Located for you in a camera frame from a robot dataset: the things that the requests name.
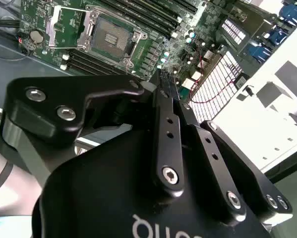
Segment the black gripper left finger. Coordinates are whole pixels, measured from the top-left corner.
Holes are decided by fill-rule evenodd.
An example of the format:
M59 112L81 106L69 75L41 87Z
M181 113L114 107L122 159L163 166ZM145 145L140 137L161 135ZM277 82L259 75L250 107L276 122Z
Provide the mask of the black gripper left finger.
M152 133L150 179L166 196L177 198L184 178L174 103L159 84L131 75L18 78L6 87L0 134L44 185L74 157L77 138L129 124Z

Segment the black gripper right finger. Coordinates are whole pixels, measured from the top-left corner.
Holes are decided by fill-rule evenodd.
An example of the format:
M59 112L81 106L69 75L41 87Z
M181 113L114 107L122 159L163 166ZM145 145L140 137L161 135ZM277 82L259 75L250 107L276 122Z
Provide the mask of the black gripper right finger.
M179 100L175 112L192 147L193 172L205 179L202 195L213 195L209 208L215 218L235 226L252 213L272 227L292 218L290 202L218 125L199 123L192 108Z

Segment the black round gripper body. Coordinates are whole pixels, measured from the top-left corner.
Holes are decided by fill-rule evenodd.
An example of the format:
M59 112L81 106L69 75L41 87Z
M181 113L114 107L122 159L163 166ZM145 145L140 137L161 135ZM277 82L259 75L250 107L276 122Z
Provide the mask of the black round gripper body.
M254 214L228 226L210 211L213 195L181 148L184 191L166 196L151 181L143 131L130 131L57 168L33 212L35 238L267 238Z

